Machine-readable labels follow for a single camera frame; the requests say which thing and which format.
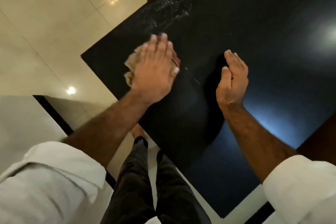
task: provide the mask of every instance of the leg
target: leg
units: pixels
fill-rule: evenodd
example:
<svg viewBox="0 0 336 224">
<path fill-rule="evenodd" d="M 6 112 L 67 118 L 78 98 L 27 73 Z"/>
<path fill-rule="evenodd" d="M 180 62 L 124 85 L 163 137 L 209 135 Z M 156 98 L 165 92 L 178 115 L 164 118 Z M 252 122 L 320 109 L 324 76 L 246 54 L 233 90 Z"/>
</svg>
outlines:
<svg viewBox="0 0 336 224">
<path fill-rule="evenodd" d="M 118 175 L 115 190 L 101 224 L 144 224 L 155 216 L 148 176 L 148 143 L 139 136 Z"/>
<path fill-rule="evenodd" d="M 156 188 L 156 215 L 162 224 L 211 224 L 189 185 L 161 150 L 157 154 Z"/>
</svg>

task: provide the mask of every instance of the white sleeve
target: white sleeve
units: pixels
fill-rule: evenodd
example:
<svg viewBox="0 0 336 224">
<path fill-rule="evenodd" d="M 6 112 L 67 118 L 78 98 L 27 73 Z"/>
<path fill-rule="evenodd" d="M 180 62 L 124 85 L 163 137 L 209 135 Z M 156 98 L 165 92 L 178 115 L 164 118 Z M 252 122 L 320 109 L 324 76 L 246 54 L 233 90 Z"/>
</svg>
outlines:
<svg viewBox="0 0 336 224">
<path fill-rule="evenodd" d="M 0 176 L 0 223 L 67 223 L 85 197 L 94 202 L 105 175 L 78 149 L 38 144 Z"/>
<path fill-rule="evenodd" d="M 288 224 L 335 223 L 336 166 L 296 155 L 263 183 L 266 198 Z"/>
</svg>

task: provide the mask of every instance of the beige cloth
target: beige cloth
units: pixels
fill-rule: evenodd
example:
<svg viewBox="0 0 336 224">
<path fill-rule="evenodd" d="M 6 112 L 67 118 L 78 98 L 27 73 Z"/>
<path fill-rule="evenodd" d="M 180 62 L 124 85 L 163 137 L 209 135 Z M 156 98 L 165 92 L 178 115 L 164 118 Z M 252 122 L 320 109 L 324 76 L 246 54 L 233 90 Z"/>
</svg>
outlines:
<svg viewBox="0 0 336 224">
<path fill-rule="evenodd" d="M 124 77 L 126 79 L 126 83 L 127 83 L 128 86 L 132 86 L 134 71 L 135 71 L 135 68 L 137 67 L 137 64 L 138 64 L 139 59 L 140 59 L 141 48 L 142 48 L 142 45 L 139 46 L 138 48 L 136 48 L 134 50 L 134 52 L 131 55 L 128 56 L 128 59 L 124 63 L 125 66 L 127 66 L 130 70 L 129 72 L 124 74 Z M 172 61 L 171 65 L 172 65 L 173 68 L 180 66 L 180 60 L 177 57 L 177 54 L 176 54 L 175 51 L 173 53 L 173 59 L 171 61 Z"/>
</svg>

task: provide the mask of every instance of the person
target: person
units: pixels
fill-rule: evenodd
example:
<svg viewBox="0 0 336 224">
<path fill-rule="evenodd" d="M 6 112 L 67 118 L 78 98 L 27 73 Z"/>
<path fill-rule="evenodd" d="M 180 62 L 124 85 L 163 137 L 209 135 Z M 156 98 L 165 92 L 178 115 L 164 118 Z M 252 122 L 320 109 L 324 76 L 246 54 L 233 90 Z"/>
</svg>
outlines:
<svg viewBox="0 0 336 224">
<path fill-rule="evenodd" d="M 171 90 L 173 44 L 152 35 L 143 44 L 132 87 L 117 103 L 65 138 L 32 147 L 0 176 L 1 223 L 67 223 L 103 187 L 108 163 L 150 105 Z M 298 155 L 244 108 L 248 67 L 224 53 L 218 105 L 276 213 L 266 223 L 336 223 L 336 167 Z M 146 141 L 137 137 L 124 162 L 104 223 L 209 223 L 189 186 L 163 153 L 157 156 L 157 208 L 148 181 Z"/>
</svg>

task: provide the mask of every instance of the hand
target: hand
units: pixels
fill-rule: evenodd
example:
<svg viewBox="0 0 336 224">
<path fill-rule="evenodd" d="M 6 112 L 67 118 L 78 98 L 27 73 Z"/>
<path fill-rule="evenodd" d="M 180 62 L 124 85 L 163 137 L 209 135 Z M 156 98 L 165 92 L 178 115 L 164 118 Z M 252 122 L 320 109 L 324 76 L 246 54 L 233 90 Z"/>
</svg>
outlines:
<svg viewBox="0 0 336 224">
<path fill-rule="evenodd" d="M 224 56 L 229 67 L 222 68 L 222 78 L 216 90 L 217 103 L 223 114 L 229 107 L 243 106 L 243 97 L 249 83 L 248 67 L 237 53 L 227 50 Z"/>
<path fill-rule="evenodd" d="M 149 43 L 143 44 L 134 71 L 131 91 L 149 105 L 159 102 L 170 92 L 179 72 L 178 67 L 172 67 L 173 44 L 167 40 L 167 34 L 163 33 L 159 40 L 152 35 Z"/>
</svg>

